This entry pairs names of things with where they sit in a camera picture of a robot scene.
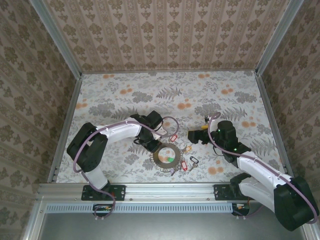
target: pink key tag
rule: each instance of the pink key tag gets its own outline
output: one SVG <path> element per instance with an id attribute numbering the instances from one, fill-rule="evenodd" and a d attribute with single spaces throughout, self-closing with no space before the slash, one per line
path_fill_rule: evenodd
<path id="1" fill-rule="evenodd" d="M 187 171 L 188 170 L 188 165 L 187 165 L 186 161 L 182 161 L 181 162 L 181 167 L 182 167 L 183 171 Z"/>
<path id="2" fill-rule="evenodd" d="M 177 138 L 178 138 L 178 135 L 175 134 L 175 135 L 173 135 L 173 136 L 170 138 L 170 141 L 171 141 L 171 142 L 174 142 L 175 140 L 177 140 Z"/>

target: metal ring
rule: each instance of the metal ring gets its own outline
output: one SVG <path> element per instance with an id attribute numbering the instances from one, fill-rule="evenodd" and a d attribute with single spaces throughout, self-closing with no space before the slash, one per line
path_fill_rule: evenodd
<path id="1" fill-rule="evenodd" d="M 170 148 L 174 151 L 175 156 L 174 156 L 174 160 L 172 162 L 164 163 L 164 162 L 160 161 L 159 152 L 161 149 L 164 149 L 164 148 Z M 162 143 L 160 145 L 160 147 L 158 148 L 158 150 L 153 153 L 152 158 L 153 158 L 154 163 L 157 166 L 159 166 L 160 168 L 172 169 L 172 168 L 175 168 L 180 163 L 180 161 L 182 159 L 182 151 L 180 151 L 180 149 L 176 145 L 169 143 L 169 142 L 165 142 L 165 143 Z"/>

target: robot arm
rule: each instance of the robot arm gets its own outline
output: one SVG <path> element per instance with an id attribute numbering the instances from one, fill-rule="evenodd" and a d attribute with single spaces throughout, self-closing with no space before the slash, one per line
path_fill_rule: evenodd
<path id="1" fill-rule="evenodd" d="M 134 143 L 140 144 L 149 152 L 154 153 L 161 145 L 159 141 L 160 135 L 151 132 L 140 124 L 153 130 L 156 129 L 155 132 L 165 135 L 167 131 L 162 128 L 162 123 L 163 118 L 156 111 L 152 111 L 148 116 L 134 114 L 128 119 L 112 125 L 94 126 L 90 122 L 87 122 L 78 131 L 66 152 L 75 160 L 85 140 L 98 129 L 104 129 L 90 139 L 76 160 L 84 177 L 89 180 L 93 186 L 101 190 L 110 185 L 100 168 L 100 162 L 106 145 L 122 139 L 136 137 L 133 141 Z"/>
<path id="2" fill-rule="evenodd" d="M 308 183 L 302 177 L 289 176 L 263 163 L 249 147 L 238 142 L 236 129 L 230 121 L 219 122 L 217 130 L 211 131 L 210 136 L 217 147 L 227 151 L 222 151 L 225 160 L 245 172 L 230 180 L 228 190 L 222 193 L 226 200 L 236 200 L 241 196 L 255 199 L 273 211 L 286 229 L 293 231 L 312 220 L 314 213 L 307 202 L 289 185 L 291 184 L 306 197 L 317 216 L 319 215 Z M 194 144 L 199 140 L 202 144 L 212 143 L 207 130 L 189 131 L 188 139 Z"/>

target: table surface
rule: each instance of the table surface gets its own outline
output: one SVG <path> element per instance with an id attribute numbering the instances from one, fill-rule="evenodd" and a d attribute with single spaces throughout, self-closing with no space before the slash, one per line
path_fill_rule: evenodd
<path id="1" fill-rule="evenodd" d="M 171 176 L 156 166 L 150 153 L 134 144 L 133 138 L 127 138 L 107 145 L 104 151 L 100 165 L 112 183 L 228 182 L 241 171 L 217 156 L 211 144 L 191 144 L 188 140 L 188 131 L 199 130 L 205 124 L 204 117 L 216 111 L 221 112 L 221 117 L 212 130 L 219 121 L 232 121 L 239 141 L 283 172 L 253 71 L 85 74 L 81 78 L 57 183 L 85 182 L 79 173 L 73 172 L 73 161 L 66 153 L 84 123 L 109 125 L 134 113 L 148 115 L 152 110 L 178 120 L 180 130 L 174 144 L 179 149 L 191 146 L 192 150 L 184 153 L 183 158 L 190 169 L 190 156 L 194 156 L 199 160 L 198 167 Z M 168 132 L 175 131 L 172 120 L 163 125 Z"/>

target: patterned wallpaper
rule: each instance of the patterned wallpaper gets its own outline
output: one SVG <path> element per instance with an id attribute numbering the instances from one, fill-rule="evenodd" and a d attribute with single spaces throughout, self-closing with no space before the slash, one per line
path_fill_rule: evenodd
<path id="1" fill-rule="evenodd" d="M 262 77 L 291 166 L 319 205 L 320 1 L 304 1 Z"/>
<path id="2" fill-rule="evenodd" d="M 45 0 L 86 73 L 254 69 L 289 0 Z"/>
<path id="3" fill-rule="evenodd" d="M 0 1 L 0 239 L 19 239 L 47 181 L 75 79 L 27 1 Z"/>

